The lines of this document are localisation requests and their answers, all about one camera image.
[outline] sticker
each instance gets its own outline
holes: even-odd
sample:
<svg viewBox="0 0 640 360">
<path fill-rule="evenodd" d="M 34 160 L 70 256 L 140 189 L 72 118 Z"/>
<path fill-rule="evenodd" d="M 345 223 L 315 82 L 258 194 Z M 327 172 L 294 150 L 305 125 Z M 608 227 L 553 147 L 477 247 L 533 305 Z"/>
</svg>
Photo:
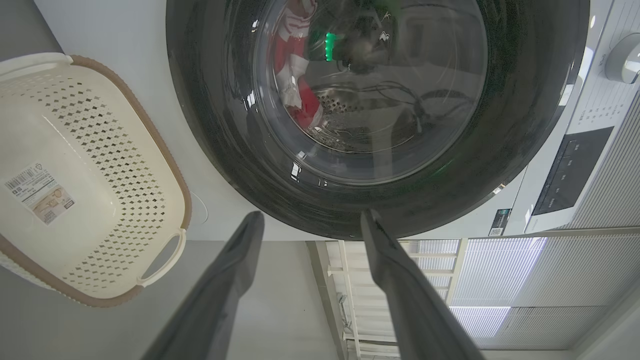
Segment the sticker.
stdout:
<svg viewBox="0 0 640 360">
<path fill-rule="evenodd" d="M 495 218 L 493 218 L 493 224 L 489 231 L 489 236 L 502 236 L 504 228 L 507 227 L 507 221 L 509 221 L 509 215 L 511 209 L 500 209 L 495 212 Z"/>
<path fill-rule="evenodd" d="M 71 195 L 58 184 L 41 163 L 33 163 L 4 182 L 4 187 L 45 225 L 75 204 Z"/>
</svg>

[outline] gray floor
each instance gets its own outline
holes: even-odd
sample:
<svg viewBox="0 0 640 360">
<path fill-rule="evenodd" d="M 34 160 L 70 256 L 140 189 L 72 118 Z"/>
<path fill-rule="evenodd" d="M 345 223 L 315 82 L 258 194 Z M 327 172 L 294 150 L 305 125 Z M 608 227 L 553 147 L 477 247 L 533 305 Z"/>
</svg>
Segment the gray floor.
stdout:
<svg viewBox="0 0 640 360">
<path fill-rule="evenodd" d="M 165 277 L 109 309 L 77 304 L 0 268 L 0 359 L 139 359 L 222 246 L 190 241 Z M 227 359 L 336 358 L 306 245 L 263 244 Z"/>
</svg>

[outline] washing machine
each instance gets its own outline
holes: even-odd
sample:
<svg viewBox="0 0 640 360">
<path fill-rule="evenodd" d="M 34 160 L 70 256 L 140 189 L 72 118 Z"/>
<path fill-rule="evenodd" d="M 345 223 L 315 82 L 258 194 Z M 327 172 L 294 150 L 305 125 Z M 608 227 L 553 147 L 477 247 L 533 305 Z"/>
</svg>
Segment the washing machine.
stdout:
<svg viewBox="0 0 640 360">
<path fill-rule="evenodd" d="M 640 70 L 635 1 L 37 3 L 138 96 L 192 240 L 256 208 L 265 240 L 355 240 L 366 208 L 407 239 L 566 224 Z"/>
</svg>

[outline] laundry basket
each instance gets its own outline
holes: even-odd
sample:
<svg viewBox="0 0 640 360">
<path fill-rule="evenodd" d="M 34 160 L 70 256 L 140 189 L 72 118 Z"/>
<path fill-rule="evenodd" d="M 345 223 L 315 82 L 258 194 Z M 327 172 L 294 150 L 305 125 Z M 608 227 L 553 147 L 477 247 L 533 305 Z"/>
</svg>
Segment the laundry basket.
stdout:
<svg viewBox="0 0 640 360">
<path fill-rule="evenodd" d="M 96 61 L 0 63 L 0 265 L 89 306 L 121 304 L 185 246 L 191 199 L 135 96 Z M 171 258 L 143 274 L 165 245 Z"/>
</svg>

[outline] red and white cloth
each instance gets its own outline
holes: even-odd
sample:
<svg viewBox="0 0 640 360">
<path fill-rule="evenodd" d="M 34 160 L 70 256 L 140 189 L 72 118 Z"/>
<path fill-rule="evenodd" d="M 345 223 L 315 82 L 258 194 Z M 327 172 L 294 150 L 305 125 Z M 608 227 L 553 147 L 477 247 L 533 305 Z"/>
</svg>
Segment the red and white cloth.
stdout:
<svg viewBox="0 0 640 360">
<path fill-rule="evenodd" d="M 291 117 L 302 127 L 320 123 L 323 109 L 305 80 L 309 61 L 304 58 L 316 0 L 289 0 L 275 41 L 274 70 L 278 92 Z"/>
</svg>

